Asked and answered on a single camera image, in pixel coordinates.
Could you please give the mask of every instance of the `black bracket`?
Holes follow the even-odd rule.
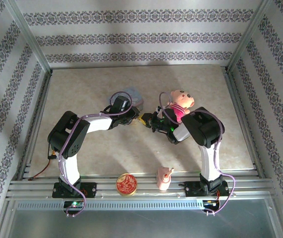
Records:
[[[95,182],[81,182],[79,183],[79,190],[85,195],[86,198],[95,198],[96,195],[96,186]],[[62,183],[56,182],[53,187],[52,192],[53,198],[82,198],[82,195],[78,192],[71,192],[66,189]]]
[[[205,197],[207,194],[202,190],[200,181],[187,181],[180,186],[184,187],[186,197]],[[217,188],[220,192],[220,196],[229,196],[229,188],[226,181],[222,181],[222,184]],[[213,191],[209,196],[216,196],[216,191]]]

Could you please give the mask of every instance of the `pink figurine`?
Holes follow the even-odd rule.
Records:
[[[172,103],[169,105],[173,109],[177,116],[177,122],[181,122],[181,117],[185,114],[189,114],[190,110],[188,108],[195,104],[195,100],[190,96],[189,93],[176,90],[171,92]]]

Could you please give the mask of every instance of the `white wall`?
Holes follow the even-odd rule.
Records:
[[[233,76],[263,169],[283,210],[283,0],[270,5]]]
[[[44,72],[0,0],[0,211],[23,157]]]
[[[18,0],[51,67],[226,66],[260,0]]]

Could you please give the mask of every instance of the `beige floor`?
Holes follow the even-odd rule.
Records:
[[[154,111],[161,91],[189,91],[196,101],[193,110],[204,106],[225,126],[220,147],[221,169],[253,168],[220,67],[170,65],[54,70],[30,175],[42,170],[48,162],[47,136],[65,111],[80,116],[97,113],[107,106],[107,97],[129,86],[137,87],[142,94],[143,113]],[[155,173],[159,166],[199,171],[201,154],[191,137],[173,145],[165,135],[152,133],[137,120],[128,126],[88,134],[78,153],[81,175]],[[58,175],[56,160],[41,174]]]

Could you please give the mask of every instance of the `round tin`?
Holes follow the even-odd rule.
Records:
[[[137,190],[137,180],[131,174],[123,174],[116,181],[116,189],[122,196],[131,196]]]

